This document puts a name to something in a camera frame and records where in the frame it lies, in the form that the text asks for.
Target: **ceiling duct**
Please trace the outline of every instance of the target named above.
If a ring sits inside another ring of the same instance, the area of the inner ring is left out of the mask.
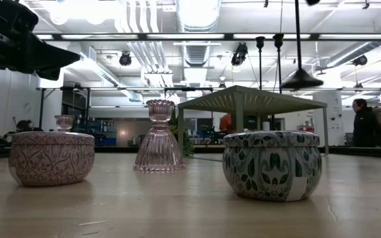
[[[175,0],[181,32],[215,32],[220,14],[220,0]],[[183,46],[186,63],[202,67],[210,56],[209,46]]]
[[[354,60],[379,46],[381,46],[381,42],[359,42],[353,44],[352,46],[349,46],[343,51],[330,57],[326,61],[326,67],[317,67],[316,69],[322,70],[343,65],[344,63]]]

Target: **ceiling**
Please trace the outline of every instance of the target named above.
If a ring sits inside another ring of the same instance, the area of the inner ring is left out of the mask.
[[[95,1],[92,13],[103,15],[106,20],[98,25],[88,23],[86,16],[90,10],[77,7],[76,11],[70,11],[69,20],[62,25],[52,23],[50,13],[56,1],[23,1],[35,11],[41,21],[35,28],[35,33],[95,33],[95,32],[118,32],[114,26],[114,19],[120,14],[118,1]],[[137,13],[139,18],[139,1],[137,1]],[[160,32],[177,32],[176,12],[174,0],[157,1],[157,24]],[[220,9],[217,32],[263,32],[278,33],[295,32],[295,14],[293,1],[270,0],[267,8],[263,7],[264,1],[252,0],[223,0]],[[326,33],[381,33],[381,1],[370,1],[370,7],[363,10],[364,1],[346,0],[321,0],[321,3],[309,7],[305,1],[300,3],[301,32],[326,32]],[[327,59],[345,48],[357,42],[302,42],[302,63],[307,70],[314,69],[318,65],[317,59]],[[176,85],[186,83],[183,73],[183,57],[180,46],[174,46],[172,42],[163,42],[163,51],[167,58],[169,69],[173,73],[173,82]],[[238,42],[221,42],[220,46],[212,46],[209,61],[205,66],[213,67],[207,70],[204,85],[217,87],[220,76],[224,76],[226,86],[243,85],[246,87],[258,87],[259,56],[256,42],[246,42],[248,57],[241,66],[241,71],[233,72],[230,64],[231,55],[236,49]],[[118,77],[124,85],[131,87],[140,86],[141,65],[132,54],[132,64],[120,66],[118,60],[121,52],[130,51],[126,42],[80,42],[81,49],[93,47],[98,55],[97,61],[104,65],[111,74]],[[328,69],[328,75],[337,75],[335,87],[352,87],[355,80],[369,79],[381,75],[381,46],[365,53],[368,63],[360,66],[355,73],[353,65],[342,65]],[[297,64],[296,43],[285,42],[281,48],[282,79],[285,79],[296,68]],[[262,81],[264,87],[274,87],[278,77],[276,73],[277,51],[273,42],[266,42],[262,52]],[[67,68],[65,75],[67,81],[78,81],[84,85],[100,87],[106,85],[101,78],[94,74],[86,64],[75,63]],[[381,87],[381,80],[368,85],[368,87]],[[360,97],[371,99],[381,92],[369,92]],[[346,97],[354,95],[354,92],[344,93]],[[107,92],[106,96],[118,94]]]

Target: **table surface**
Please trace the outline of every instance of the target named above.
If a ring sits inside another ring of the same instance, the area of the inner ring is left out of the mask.
[[[17,186],[0,159],[0,237],[381,238],[381,159],[330,155],[310,199],[277,203],[236,196],[221,162],[141,173],[135,156],[97,154],[86,181],[47,188]]]
[[[235,113],[236,93],[242,95],[243,113],[249,115],[280,114],[327,107],[323,102],[237,85],[179,103],[177,106],[183,109]]]

